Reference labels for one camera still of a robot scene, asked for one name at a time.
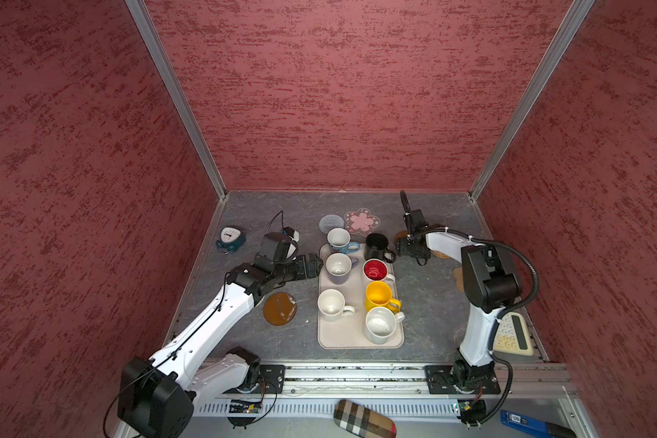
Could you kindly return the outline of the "dark glossy brown coaster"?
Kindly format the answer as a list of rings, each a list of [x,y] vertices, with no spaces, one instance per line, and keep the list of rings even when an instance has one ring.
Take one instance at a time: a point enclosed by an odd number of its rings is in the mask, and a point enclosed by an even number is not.
[[[297,315],[297,302],[287,292],[278,292],[268,298],[264,304],[265,320],[273,326],[284,326]]]

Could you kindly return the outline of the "grey round coaster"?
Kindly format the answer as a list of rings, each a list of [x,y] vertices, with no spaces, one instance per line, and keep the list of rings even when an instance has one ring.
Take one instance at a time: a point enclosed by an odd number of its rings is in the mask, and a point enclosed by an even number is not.
[[[336,228],[342,229],[344,226],[344,219],[339,215],[325,215],[319,220],[319,230],[324,234]]]

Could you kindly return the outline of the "cork coaster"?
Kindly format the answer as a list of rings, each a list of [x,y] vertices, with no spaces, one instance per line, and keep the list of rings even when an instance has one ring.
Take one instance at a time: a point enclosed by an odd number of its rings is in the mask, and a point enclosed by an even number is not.
[[[465,292],[465,281],[464,281],[463,268],[461,266],[458,266],[458,268],[455,268],[453,270],[453,277],[454,277],[454,281],[456,282],[457,290],[464,293]]]

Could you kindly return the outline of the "brown wooden coaster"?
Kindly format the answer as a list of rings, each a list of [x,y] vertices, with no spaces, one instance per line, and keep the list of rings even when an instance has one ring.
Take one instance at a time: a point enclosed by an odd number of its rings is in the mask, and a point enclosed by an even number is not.
[[[393,239],[394,244],[397,245],[403,237],[408,237],[408,235],[409,232],[407,230],[398,232]]]

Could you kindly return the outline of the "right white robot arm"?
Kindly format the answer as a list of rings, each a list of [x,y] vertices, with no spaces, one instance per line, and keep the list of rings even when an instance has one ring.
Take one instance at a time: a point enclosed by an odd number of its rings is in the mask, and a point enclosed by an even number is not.
[[[395,246],[398,255],[413,257],[422,266],[434,252],[461,264],[470,313],[448,381],[459,392],[472,392],[485,386],[495,377],[493,351],[498,326],[507,313],[526,304],[516,302],[522,288],[511,257],[518,257],[530,268],[534,286],[538,284],[535,268],[512,246],[446,226],[405,233],[395,239]]]

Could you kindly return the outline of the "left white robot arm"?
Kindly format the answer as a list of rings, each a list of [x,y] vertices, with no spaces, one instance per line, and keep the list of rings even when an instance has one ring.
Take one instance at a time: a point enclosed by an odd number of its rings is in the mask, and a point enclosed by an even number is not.
[[[242,264],[224,276],[208,307],[178,337],[150,359],[133,358],[123,369],[120,392],[111,403],[140,437],[178,437],[204,396],[264,387],[260,359],[244,348],[230,350],[205,372],[200,367],[226,333],[266,295],[292,281],[319,276],[319,255],[297,255],[270,270]]]

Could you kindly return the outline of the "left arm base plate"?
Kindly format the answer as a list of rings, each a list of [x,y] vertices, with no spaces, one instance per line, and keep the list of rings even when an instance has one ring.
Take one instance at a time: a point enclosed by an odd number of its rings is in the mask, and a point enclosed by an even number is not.
[[[244,381],[235,390],[242,394],[263,394],[273,388],[282,392],[286,370],[285,365],[251,365]]]

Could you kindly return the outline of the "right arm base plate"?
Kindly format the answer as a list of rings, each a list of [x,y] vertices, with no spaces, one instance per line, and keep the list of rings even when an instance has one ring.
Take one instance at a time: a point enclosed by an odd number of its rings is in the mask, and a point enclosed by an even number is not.
[[[426,365],[423,367],[425,382],[431,395],[474,397],[501,393],[497,377],[492,375],[458,386],[452,368],[452,365]]]

